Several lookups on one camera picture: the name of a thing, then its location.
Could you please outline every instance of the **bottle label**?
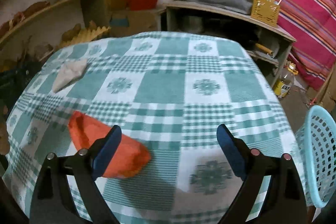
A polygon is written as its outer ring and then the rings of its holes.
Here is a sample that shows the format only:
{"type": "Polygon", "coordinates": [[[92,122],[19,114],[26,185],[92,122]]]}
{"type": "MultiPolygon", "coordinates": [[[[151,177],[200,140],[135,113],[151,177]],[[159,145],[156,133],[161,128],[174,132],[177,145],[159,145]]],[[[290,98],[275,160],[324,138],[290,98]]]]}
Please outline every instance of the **bottle label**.
{"type": "Polygon", "coordinates": [[[281,81],[278,81],[275,85],[274,93],[278,98],[283,98],[286,96],[287,92],[289,91],[291,85],[286,85],[281,81]]]}

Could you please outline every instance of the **laundry basket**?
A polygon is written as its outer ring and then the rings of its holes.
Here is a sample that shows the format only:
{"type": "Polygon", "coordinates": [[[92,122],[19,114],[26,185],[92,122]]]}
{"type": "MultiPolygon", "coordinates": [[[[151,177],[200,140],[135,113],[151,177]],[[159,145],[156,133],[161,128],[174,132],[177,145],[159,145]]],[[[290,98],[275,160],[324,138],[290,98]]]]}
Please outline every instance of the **laundry basket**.
{"type": "Polygon", "coordinates": [[[305,165],[307,206],[323,208],[336,187],[336,124],[323,107],[313,106],[295,137],[305,165]]]}

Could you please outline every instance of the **folded orange cloth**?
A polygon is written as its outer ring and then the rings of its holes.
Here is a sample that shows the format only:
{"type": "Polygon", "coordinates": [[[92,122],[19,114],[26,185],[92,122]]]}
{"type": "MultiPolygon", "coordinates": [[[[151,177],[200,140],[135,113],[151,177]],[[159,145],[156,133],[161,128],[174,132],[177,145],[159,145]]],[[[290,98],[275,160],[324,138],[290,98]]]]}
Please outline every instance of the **folded orange cloth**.
{"type": "MultiPolygon", "coordinates": [[[[111,130],[111,127],[79,111],[75,111],[70,117],[68,128],[77,151],[89,148],[95,140],[104,138],[111,130]]],[[[122,134],[121,142],[103,177],[133,177],[150,160],[151,154],[142,143],[122,134]]]]}

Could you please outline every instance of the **checkered tablecloth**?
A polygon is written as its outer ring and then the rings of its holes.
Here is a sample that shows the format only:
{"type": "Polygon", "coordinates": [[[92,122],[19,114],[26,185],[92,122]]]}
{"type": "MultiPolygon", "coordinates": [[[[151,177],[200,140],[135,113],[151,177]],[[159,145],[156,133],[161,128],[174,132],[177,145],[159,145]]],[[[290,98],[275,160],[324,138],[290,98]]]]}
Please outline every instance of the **checkered tablecloth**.
{"type": "MultiPolygon", "coordinates": [[[[73,155],[67,124],[74,110],[118,124],[152,160],[129,179],[96,184],[124,224],[217,223],[241,186],[216,139],[224,123],[250,148],[293,156],[304,180],[287,118],[258,67],[236,42],[173,32],[140,33],[63,48],[33,78],[8,121],[10,163],[3,180],[29,215],[45,156],[73,155]],[[64,62],[88,59],[84,76],[58,93],[51,87],[64,62]]],[[[79,214],[89,219],[73,177],[79,214]]],[[[265,178],[248,219],[258,215],[265,178]]]]}

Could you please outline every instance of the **screw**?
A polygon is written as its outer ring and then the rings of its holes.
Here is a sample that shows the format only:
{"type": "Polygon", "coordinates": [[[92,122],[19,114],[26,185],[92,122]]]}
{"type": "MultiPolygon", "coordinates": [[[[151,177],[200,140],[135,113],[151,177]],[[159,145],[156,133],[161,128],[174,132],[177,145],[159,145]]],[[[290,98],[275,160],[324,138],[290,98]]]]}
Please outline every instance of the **screw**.
{"type": "Polygon", "coordinates": [[[78,151],[78,153],[81,155],[81,156],[84,156],[87,154],[87,149],[86,148],[82,148],[81,150],[78,151]]]}
{"type": "Polygon", "coordinates": [[[260,155],[260,151],[258,149],[256,149],[256,148],[252,148],[251,149],[251,154],[253,156],[259,156],[260,155]]]}
{"type": "Polygon", "coordinates": [[[285,160],[290,160],[292,158],[291,155],[287,153],[285,153],[283,157],[285,158],[285,160]]]}
{"type": "Polygon", "coordinates": [[[51,160],[51,159],[54,158],[54,156],[55,156],[54,153],[49,153],[49,154],[47,155],[47,159],[48,159],[48,160],[51,160]]]}

